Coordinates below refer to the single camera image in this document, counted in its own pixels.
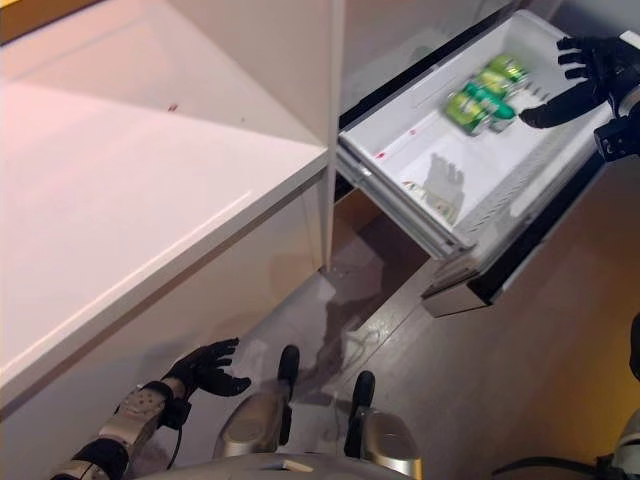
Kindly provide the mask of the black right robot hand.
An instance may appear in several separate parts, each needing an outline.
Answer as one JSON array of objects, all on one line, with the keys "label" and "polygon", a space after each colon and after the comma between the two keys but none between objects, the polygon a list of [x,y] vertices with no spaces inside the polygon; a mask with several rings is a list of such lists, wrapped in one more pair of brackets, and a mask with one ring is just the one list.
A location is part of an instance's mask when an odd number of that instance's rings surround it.
[{"label": "black right robot hand", "polygon": [[527,125],[545,129],[574,120],[603,103],[613,116],[639,113],[639,49],[621,37],[564,37],[557,41],[564,76],[580,82],[548,102],[523,110]]}]

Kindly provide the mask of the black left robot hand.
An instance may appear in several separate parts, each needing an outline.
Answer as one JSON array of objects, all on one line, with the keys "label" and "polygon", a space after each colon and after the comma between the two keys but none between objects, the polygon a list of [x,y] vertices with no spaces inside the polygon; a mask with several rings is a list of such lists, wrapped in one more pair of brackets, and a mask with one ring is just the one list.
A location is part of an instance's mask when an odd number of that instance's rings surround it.
[{"label": "black left robot hand", "polygon": [[230,338],[201,346],[179,359],[162,377],[175,379],[183,385],[182,397],[187,400],[197,390],[220,397],[234,397],[251,386],[248,377],[235,377],[224,368],[232,364],[240,340]]}]

